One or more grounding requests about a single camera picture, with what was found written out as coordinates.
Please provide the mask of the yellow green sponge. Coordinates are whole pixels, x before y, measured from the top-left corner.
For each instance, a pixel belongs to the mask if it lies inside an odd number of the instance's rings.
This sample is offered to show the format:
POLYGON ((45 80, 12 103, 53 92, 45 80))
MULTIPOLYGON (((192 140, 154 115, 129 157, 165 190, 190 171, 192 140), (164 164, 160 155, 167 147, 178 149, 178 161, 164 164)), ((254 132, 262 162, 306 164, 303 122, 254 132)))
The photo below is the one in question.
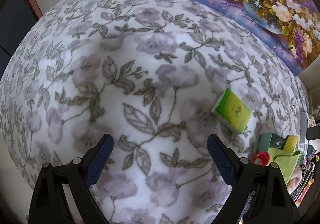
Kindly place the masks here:
POLYGON ((283 150, 289 153, 294 153, 298 143, 298 136, 288 135, 285 139, 283 150))

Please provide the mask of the green cloth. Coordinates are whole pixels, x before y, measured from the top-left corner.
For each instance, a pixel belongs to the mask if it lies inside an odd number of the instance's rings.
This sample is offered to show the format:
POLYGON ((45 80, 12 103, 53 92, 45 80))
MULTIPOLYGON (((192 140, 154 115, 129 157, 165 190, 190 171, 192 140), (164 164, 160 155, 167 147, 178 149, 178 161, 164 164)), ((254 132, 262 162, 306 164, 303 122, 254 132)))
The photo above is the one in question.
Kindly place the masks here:
POLYGON ((287 184, 299 160, 300 151, 288 152, 278 148, 268 148, 267 152, 270 156, 267 165, 276 163, 283 175, 285 184, 287 184))

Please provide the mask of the red tape roll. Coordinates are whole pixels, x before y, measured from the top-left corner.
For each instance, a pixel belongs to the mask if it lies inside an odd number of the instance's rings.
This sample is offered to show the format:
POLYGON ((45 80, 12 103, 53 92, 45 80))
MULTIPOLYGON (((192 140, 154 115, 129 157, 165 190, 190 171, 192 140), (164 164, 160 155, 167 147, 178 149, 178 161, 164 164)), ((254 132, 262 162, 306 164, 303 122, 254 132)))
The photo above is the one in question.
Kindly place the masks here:
POLYGON ((255 154, 252 163, 255 165, 267 166, 270 161, 270 155, 266 151, 261 151, 255 154))

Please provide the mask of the teal white tray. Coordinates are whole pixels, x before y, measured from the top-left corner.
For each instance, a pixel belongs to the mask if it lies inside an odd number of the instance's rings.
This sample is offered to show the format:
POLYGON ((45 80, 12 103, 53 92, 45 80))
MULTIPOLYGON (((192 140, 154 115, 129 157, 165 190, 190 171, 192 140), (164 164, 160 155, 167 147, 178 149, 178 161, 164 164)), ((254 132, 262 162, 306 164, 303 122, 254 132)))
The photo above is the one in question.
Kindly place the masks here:
MULTIPOLYGON (((285 139, 286 138, 283 138, 283 137, 279 136, 278 134, 275 134, 274 132, 261 134, 260 139, 259 139, 257 152, 267 151, 268 148, 278 148, 278 149, 282 150, 284 143, 285 143, 285 139)), ((303 164, 303 162, 304 162, 305 154, 304 154, 303 148, 304 148, 303 146, 302 146, 302 148, 300 148, 299 142, 298 142, 296 145, 295 151, 296 150, 300 151, 300 157, 297 162, 299 165, 303 164)))

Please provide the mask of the black power adapter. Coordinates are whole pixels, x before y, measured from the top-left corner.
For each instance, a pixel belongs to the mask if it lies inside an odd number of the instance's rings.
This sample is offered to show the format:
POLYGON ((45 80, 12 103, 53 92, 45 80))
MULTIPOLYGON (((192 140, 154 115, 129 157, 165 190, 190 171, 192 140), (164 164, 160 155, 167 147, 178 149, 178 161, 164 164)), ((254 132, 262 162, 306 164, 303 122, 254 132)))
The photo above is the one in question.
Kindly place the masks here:
POLYGON ((307 128, 306 139, 310 141, 320 139, 320 126, 316 125, 316 126, 307 128))

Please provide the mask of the pink fluffy towel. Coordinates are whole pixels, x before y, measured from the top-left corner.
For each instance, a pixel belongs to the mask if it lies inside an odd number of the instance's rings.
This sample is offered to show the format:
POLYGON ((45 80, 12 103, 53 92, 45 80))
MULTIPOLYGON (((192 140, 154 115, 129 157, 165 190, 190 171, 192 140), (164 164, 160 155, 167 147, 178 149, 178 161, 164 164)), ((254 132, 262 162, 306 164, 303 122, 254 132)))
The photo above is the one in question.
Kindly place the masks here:
POLYGON ((294 190, 299 186, 302 179, 302 171, 300 167, 296 167, 287 183, 287 191, 289 194, 292 194, 294 190))

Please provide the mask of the white power strip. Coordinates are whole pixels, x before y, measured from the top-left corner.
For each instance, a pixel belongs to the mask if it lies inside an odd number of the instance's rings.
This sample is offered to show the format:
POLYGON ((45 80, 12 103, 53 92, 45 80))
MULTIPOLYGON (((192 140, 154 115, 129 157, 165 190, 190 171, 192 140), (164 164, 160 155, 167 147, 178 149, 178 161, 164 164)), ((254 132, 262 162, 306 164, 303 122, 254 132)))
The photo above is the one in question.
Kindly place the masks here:
POLYGON ((306 131, 308 128, 308 113, 303 111, 300 113, 300 134, 299 142, 304 144, 306 140, 306 131))

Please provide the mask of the black white patterned scrunchie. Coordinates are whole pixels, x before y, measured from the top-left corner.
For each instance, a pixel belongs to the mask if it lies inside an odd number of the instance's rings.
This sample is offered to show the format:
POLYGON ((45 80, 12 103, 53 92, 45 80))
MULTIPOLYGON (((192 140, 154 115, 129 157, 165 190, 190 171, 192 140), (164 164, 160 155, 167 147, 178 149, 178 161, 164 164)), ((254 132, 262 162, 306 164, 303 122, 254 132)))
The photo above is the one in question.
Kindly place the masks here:
POLYGON ((306 183, 308 182, 308 180, 310 179, 310 177, 313 176, 313 172, 315 169, 315 163, 314 162, 309 162, 307 164, 301 164, 299 166, 301 172, 302 172, 302 179, 299 183, 299 188, 304 187, 306 185, 306 183))

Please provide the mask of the green tissue pack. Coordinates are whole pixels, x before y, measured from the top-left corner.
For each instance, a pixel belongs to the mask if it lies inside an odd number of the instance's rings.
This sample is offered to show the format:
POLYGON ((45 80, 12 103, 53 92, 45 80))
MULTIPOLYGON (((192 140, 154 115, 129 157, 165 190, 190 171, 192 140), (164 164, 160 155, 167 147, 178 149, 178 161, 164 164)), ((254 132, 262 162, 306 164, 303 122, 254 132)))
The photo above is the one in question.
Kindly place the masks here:
POLYGON ((251 110, 229 88, 221 93, 211 113, 235 134, 243 134, 251 117, 251 110))

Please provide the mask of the floral grey blanket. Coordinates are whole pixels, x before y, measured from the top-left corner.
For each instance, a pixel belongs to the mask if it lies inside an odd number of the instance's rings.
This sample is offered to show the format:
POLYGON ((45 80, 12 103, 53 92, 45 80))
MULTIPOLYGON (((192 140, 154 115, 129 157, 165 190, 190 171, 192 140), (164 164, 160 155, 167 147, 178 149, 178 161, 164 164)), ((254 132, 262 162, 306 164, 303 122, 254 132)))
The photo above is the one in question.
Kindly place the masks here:
POLYGON ((217 134, 252 157, 262 133, 300 132, 298 77, 259 38, 191 0, 61 0, 27 33, 1 78, 1 137, 34 188, 103 134, 114 150, 94 198, 112 223, 210 223, 225 185, 217 134), (251 110, 235 134, 211 109, 226 88, 251 110))

